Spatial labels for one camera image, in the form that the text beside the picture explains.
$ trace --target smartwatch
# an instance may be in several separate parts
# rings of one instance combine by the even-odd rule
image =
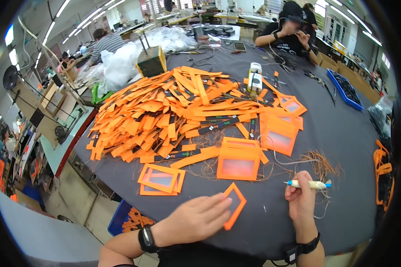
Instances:
[[[144,252],[155,253],[159,249],[154,244],[154,239],[150,231],[150,226],[146,226],[140,229],[140,231],[138,232],[138,241],[140,242],[141,249]]]

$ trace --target black items in tray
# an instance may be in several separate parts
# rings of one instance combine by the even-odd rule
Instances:
[[[355,103],[360,105],[361,102],[360,102],[360,100],[358,98],[357,93],[353,89],[352,85],[346,79],[343,79],[340,75],[336,75],[335,72],[332,72],[332,74],[336,78],[336,80],[340,84],[340,86],[342,87],[342,89],[345,92],[345,95],[347,96],[347,98],[349,98],[350,100],[352,100]]]

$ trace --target wooden frame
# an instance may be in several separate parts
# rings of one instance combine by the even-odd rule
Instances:
[[[233,212],[232,216],[230,217],[230,220],[224,224],[224,228],[226,231],[229,231],[232,228],[233,224],[235,223],[236,219],[238,218],[239,214],[241,213],[242,209],[244,208],[244,206],[247,202],[247,200],[242,195],[241,191],[237,188],[235,183],[232,183],[229,186],[229,188],[225,191],[225,196],[227,197],[230,194],[230,192],[233,190],[235,190],[235,193],[238,195],[241,203],[238,205],[236,210]]]

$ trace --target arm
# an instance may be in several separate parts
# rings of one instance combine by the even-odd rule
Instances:
[[[294,179],[299,180],[301,188],[288,185],[285,189],[285,199],[289,202],[289,216],[293,220],[296,242],[306,244],[318,236],[313,219],[316,191],[310,189],[309,181],[312,181],[312,177],[305,170],[297,173]],[[320,241],[314,251],[299,256],[297,267],[324,266],[324,259],[324,247]]]
[[[282,31],[277,32],[277,35],[278,35],[278,38],[282,38],[285,36],[285,34]],[[271,44],[274,41],[276,41],[276,39],[273,36],[273,34],[263,35],[263,36],[259,36],[255,39],[255,45],[258,47],[261,47],[261,46]]]
[[[230,219],[231,199],[223,193],[212,197],[201,196],[181,204],[169,217],[153,225],[151,229],[157,247],[193,243],[204,240],[218,232]],[[141,250],[139,230],[117,235],[101,249],[98,267],[118,264],[134,264]]]

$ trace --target cable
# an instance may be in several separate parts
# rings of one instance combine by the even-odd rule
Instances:
[[[289,265],[289,263],[287,263],[286,265],[278,265],[278,264],[274,263],[273,261],[271,261],[271,262],[273,263],[273,265],[275,265],[275,266],[277,266],[277,267],[285,267],[285,266],[288,266],[288,265]]]

